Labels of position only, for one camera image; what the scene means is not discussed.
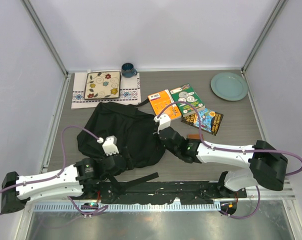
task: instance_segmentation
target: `metal frame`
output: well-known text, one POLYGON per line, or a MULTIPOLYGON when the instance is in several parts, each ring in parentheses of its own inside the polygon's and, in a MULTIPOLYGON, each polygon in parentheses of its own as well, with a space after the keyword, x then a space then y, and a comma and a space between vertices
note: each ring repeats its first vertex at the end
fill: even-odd
POLYGON ((53 120, 52 120, 52 123, 50 126, 50 133, 49 133, 49 136, 47 139, 47 144, 46 144, 44 155, 43 155, 40 173, 46 173, 48 171, 50 157, 51 157, 53 145, 55 143, 55 138, 56 138, 58 127, 59 127, 62 109, 63 109, 63 105, 65 104, 71 77, 72 77, 71 74, 67 75, 67 77, 65 78, 65 80, 63 82, 62 88, 61 88, 61 92, 59 95, 60 97, 58 99, 56 110, 53 115, 53 120))
MULTIPOLYGON (((241 71, 241 67, 182 67, 182 68, 139 68, 139 73, 142 72, 174 72, 174 71, 231 71, 231 70, 239 70, 241 71)), ((98 72, 101 69, 90 69, 90 70, 70 70, 68 71, 69 74, 75 73, 87 73, 87 72, 98 72)))
MULTIPOLYGON (((250 99, 250 102, 252 105, 256 123, 259 128, 262 140, 270 142, 268 136, 265 134, 264 129, 266 129, 266 128, 263 126, 261 118, 259 117, 260 116, 259 111, 256 108, 255 100, 251 94, 251 87, 250 87, 250 82, 248 81, 248 78, 247 78, 247 74, 243 71, 242 71, 242 77, 246 80, 248 87, 249 87, 248 95, 249 95, 249 99, 250 99)), ((286 191, 288 194, 292 194, 292 195, 291 195, 291 197, 288 195, 287 196, 279 195, 278 199, 282 200, 282 202, 283 202, 283 206, 284 206, 287 218, 289 220, 294 238, 297 240, 302 240, 302 218, 301 218, 302 210, 299 207, 298 201, 296 200, 296 197, 294 195, 294 192, 292 190, 289 180, 287 180, 287 179, 285 180, 284 186, 285 186, 284 187, 285 189, 283 189, 283 190, 286 191)))
POLYGON ((273 27, 273 25, 275 24, 278 16, 280 15, 281 11, 283 10, 283 8, 285 7, 286 3, 288 2, 288 0, 278 0, 270 17, 268 18, 268 20, 266 21, 262 32, 260 33, 260 36, 258 37, 258 39, 256 40, 247 60, 244 63, 244 66, 242 68, 242 71, 245 73, 248 70, 249 65, 251 64, 253 58, 256 56, 259 48, 261 47, 261 45, 263 44, 264 40, 266 39, 268 33, 270 32, 271 28, 273 27))
POLYGON ((57 65, 60 67, 63 75, 66 77, 68 75, 68 71, 63 64, 55 46, 53 45, 51 39, 49 38, 49 35, 45 29, 45 27, 42 25, 35 9, 33 8, 31 2, 29 0, 20 0, 22 5, 25 7, 25 10, 31 17, 36 29, 40 33, 41 37, 43 38, 43 41, 45 42, 47 48, 49 49, 50 53, 52 54, 54 60, 56 61, 57 65))
MULTIPOLYGON (((50 156, 51 156, 51 152, 52 152, 52 148, 53 148, 53 144, 54 144, 54 140, 55 140, 55 136, 57 134, 57 130, 58 130, 58 126, 59 126, 59 122, 60 122, 60 117, 62 114, 62 109, 63 109, 63 105, 65 102, 65 98, 66 98, 66 94, 67 94, 67 90, 68 90, 68 86, 71 80, 71 76, 68 75, 68 71, 66 69, 66 67, 63 64, 63 61, 61 60, 56 48, 54 47, 48 33, 46 32, 43 24, 41 23, 35 9, 33 8, 32 4, 30 3, 30 0, 20 0, 21 3, 23 4, 23 6, 25 7, 27 13, 29 14, 30 18, 32 19, 35 27, 37 28, 37 30, 39 31, 42 39, 44 40, 45 44, 48 47, 48 50, 51 52, 54 60, 56 61, 56 63, 58 64, 59 68, 61 69, 62 73, 65 76, 65 81, 63 83, 63 86, 61 88, 61 92, 60 92, 60 98, 57 104, 57 108, 55 111, 55 114, 53 115, 53 121, 52 124, 50 126, 50 133, 48 136, 48 140, 47 140, 47 145, 45 148, 45 152, 43 155, 43 163, 42 163, 42 168, 41 168, 41 172, 45 173, 47 171, 47 167, 49 164, 49 160, 50 160, 50 156)), ((277 17, 279 16, 279 14, 281 13, 282 9, 284 8, 284 6, 286 5, 286 3, 288 2, 288 0, 278 0, 276 6, 274 7, 270 17, 268 18, 266 24, 263 27, 263 30, 261 32, 261 34, 259 35, 258 39, 256 40, 244 66, 242 67, 242 75, 245 79, 247 79, 246 76, 246 71, 248 70, 248 67, 250 66, 252 60, 254 59, 254 57, 256 56, 258 50, 260 49, 261 45, 263 44, 264 40, 266 39, 268 33, 270 32, 272 26, 274 25, 274 23, 277 20, 277 17)), ((225 68, 191 68, 191 69, 186 69, 186 68, 165 68, 165 69, 141 69, 142 72, 154 72, 154 71, 191 71, 191 70, 231 70, 231 69, 237 69, 235 68, 229 68, 229 67, 225 67, 225 68)), ((262 139, 266 140, 268 139, 268 137, 266 136, 266 133, 264 131, 264 127, 260 121, 259 118, 259 112, 256 109, 256 105, 255 105, 255 101, 253 96, 251 95, 251 91, 249 90, 249 99, 252 105, 252 109, 259 127, 259 131, 261 133, 261 137, 262 139)), ((281 199, 283 201, 283 205, 285 207, 287 216, 289 218, 289 222, 291 224, 292 227, 292 231, 294 234, 294 237, 296 239, 302 239, 302 221, 300 218, 299 213, 301 213, 301 210, 299 210, 299 207, 297 206, 297 201, 295 200, 295 196, 294 193, 291 189, 291 185, 290 182, 288 180, 286 180, 285 182, 285 192, 283 192, 282 195, 277 195, 278 192, 273 192, 273 191, 269 191, 267 189, 262 189, 260 187, 260 189, 262 189, 262 199, 264 200, 279 200, 281 199)), ((249 198, 247 198, 246 200, 256 200, 257 196, 256 196, 256 189, 252 188, 252 189, 248 189, 248 196, 250 196, 249 198)), ((31 219, 32 219, 32 213, 34 210, 34 205, 28 205, 21 216, 21 220, 17 229, 17 233, 15 236, 15 240, 24 240, 26 239, 27 233, 28 233, 28 229, 29 229, 29 225, 31 223, 31 219)))

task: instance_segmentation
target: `gray table surface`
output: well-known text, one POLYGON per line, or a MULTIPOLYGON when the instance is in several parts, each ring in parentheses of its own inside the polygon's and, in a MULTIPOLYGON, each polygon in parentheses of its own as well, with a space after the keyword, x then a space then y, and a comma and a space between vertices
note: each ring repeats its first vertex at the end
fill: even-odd
MULTIPOLYGON (((210 81, 214 75, 221 72, 232 72, 241 75, 239 70, 217 71, 158 71, 140 72, 141 100, 148 95, 164 89, 174 89, 183 84, 190 83, 208 109, 224 114, 220 129, 216 136, 203 132, 206 141, 227 145, 250 145, 261 139, 258 125, 250 104, 249 97, 236 102, 226 101, 217 97, 210 88, 210 81)), ((94 108, 71 109, 73 91, 73 78, 68 87, 60 123, 55 138, 48 170, 54 171, 62 167, 63 155, 61 150, 60 135, 63 128, 69 125, 84 127, 90 118, 94 108)), ((153 114, 150 104, 139 108, 141 111, 153 114)), ((182 136, 197 134, 198 129, 175 120, 171 126, 182 136)), ((65 132, 65 150, 67 154, 67 166, 80 161, 83 156, 77 147, 77 135, 80 130, 68 129, 65 132)), ((139 177, 159 173, 156 181, 195 181, 218 180, 221 172, 236 170, 234 166, 217 163, 185 163, 166 151, 159 163, 154 166, 135 168, 126 171, 116 178, 119 181, 130 181, 139 177)))

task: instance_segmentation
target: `book cover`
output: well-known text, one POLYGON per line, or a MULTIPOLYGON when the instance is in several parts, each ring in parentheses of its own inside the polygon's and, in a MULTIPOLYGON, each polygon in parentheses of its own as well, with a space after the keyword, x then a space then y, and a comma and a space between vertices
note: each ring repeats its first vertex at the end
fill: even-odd
MULTIPOLYGON (((205 104, 202 102, 202 100, 199 98, 198 94, 194 91, 194 89, 190 86, 189 83, 187 83, 181 87, 172 89, 170 91, 170 94, 171 94, 174 102, 184 101, 184 102, 190 103, 198 111, 205 109, 205 104)), ((186 105, 184 103, 178 103, 177 106, 183 117, 186 117, 188 115, 195 113, 195 111, 192 109, 192 107, 190 107, 189 105, 186 105)))
MULTIPOLYGON (((156 115, 158 115, 170 103, 173 103, 173 99, 168 89, 151 94, 147 96, 147 98, 149 99, 156 115)), ((170 106, 164 113, 168 114, 171 120, 181 118, 182 116, 176 104, 170 106)))
MULTIPOLYGON (((223 119, 223 114, 205 108, 204 110, 199 111, 199 115, 201 122, 201 130, 214 136, 217 135, 223 119)), ((195 113, 183 117, 181 121, 197 129, 199 128, 198 116, 195 113)))

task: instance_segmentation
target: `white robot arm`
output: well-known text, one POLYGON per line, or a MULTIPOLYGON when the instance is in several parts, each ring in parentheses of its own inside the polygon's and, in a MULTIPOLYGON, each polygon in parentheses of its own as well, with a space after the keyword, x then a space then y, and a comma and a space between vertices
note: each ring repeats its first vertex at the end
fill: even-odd
POLYGON ((158 135, 171 153, 186 163, 218 163, 242 168, 223 172, 219 182, 221 189, 233 192, 239 189, 261 185, 267 189, 283 189, 288 159, 279 153, 253 153, 253 150, 275 150, 265 141, 258 140, 255 145, 233 146, 214 144, 199 139, 184 139, 170 127, 167 114, 156 116, 159 122, 158 135))
MULTIPOLYGON (((170 117, 162 114, 159 122, 158 136, 167 150, 186 163, 219 163, 241 168, 237 171, 223 172, 217 184, 217 190, 223 197, 232 196, 238 190, 261 185, 267 189, 281 191, 284 185, 288 160, 279 153, 253 153, 256 149, 274 150, 265 141, 257 141, 255 145, 231 146, 204 142, 199 139, 185 139, 170 127, 170 117)), ((99 139, 102 144, 105 157, 102 159, 84 158, 76 164, 60 170, 32 175, 19 176, 16 172, 9 172, 3 183, 2 189, 17 185, 2 193, 1 213, 17 212, 24 208, 25 204, 40 200, 62 197, 80 197, 92 192, 97 183, 109 178, 111 183, 123 192, 121 186, 112 176, 116 176, 125 170, 132 169, 129 166, 128 154, 119 152, 117 138, 109 136, 99 139), (41 181, 57 176, 48 181, 41 181)), ((144 177, 149 181, 158 177, 151 174, 144 177)))

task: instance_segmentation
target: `placemat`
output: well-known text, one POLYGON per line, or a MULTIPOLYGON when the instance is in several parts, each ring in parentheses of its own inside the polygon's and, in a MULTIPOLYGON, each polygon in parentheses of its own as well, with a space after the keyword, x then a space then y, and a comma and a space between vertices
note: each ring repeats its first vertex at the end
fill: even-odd
POLYGON ((87 74, 87 72, 74 74, 71 109, 95 108, 99 103, 107 102, 116 102, 124 105, 141 103, 140 73, 131 78, 122 77, 119 98, 99 100, 84 99, 87 74))

